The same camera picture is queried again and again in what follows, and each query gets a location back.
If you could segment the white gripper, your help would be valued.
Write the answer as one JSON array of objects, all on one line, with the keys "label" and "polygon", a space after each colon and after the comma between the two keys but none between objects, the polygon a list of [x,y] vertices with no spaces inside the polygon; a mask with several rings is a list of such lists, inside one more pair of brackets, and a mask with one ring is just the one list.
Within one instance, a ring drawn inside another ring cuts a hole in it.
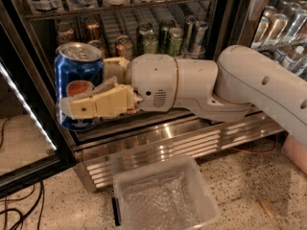
[{"label": "white gripper", "polygon": [[177,62],[173,57],[146,54],[131,62],[109,57],[103,63],[105,82],[61,99],[59,108],[64,115],[72,119],[113,118],[136,106],[147,112],[167,112],[173,106],[177,93]]}]

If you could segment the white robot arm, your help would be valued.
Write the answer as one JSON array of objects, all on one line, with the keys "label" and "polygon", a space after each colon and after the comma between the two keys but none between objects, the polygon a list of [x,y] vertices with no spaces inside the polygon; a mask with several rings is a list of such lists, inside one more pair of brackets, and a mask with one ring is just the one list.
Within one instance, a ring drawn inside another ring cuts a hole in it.
[{"label": "white robot arm", "polygon": [[198,117],[236,122],[254,105],[307,145],[307,84],[275,61],[240,45],[216,61],[146,54],[106,60],[104,81],[85,83],[58,100],[72,119],[113,118],[134,108],[173,107]]}]

